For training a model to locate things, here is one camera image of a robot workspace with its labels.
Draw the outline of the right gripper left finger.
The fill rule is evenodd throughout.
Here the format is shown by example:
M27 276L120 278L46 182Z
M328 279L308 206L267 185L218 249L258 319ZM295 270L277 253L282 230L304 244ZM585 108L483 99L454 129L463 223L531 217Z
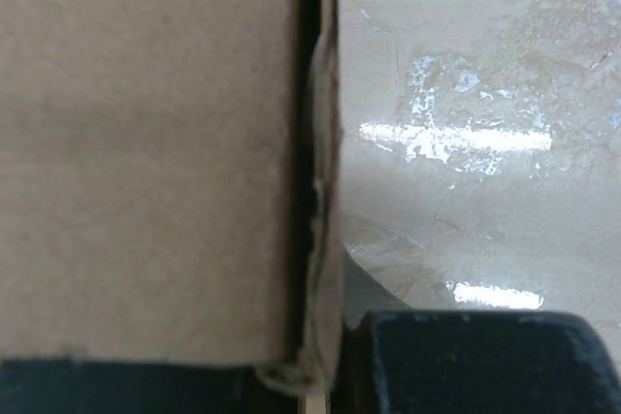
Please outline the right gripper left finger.
M252 369L78 362L1 363L3 413L296 413Z

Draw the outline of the large cardboard box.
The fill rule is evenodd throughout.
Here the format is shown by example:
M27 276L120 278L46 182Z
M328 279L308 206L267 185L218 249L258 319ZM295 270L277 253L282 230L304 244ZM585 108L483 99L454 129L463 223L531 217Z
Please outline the large cardboard box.
M1 363L338 371L338 0L1 0Z

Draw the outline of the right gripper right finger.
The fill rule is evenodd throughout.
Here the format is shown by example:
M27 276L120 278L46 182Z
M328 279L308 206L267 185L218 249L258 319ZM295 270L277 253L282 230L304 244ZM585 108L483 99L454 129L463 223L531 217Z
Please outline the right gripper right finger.
M335 413L617 413L620 379L583 319L375 311L344 335Z

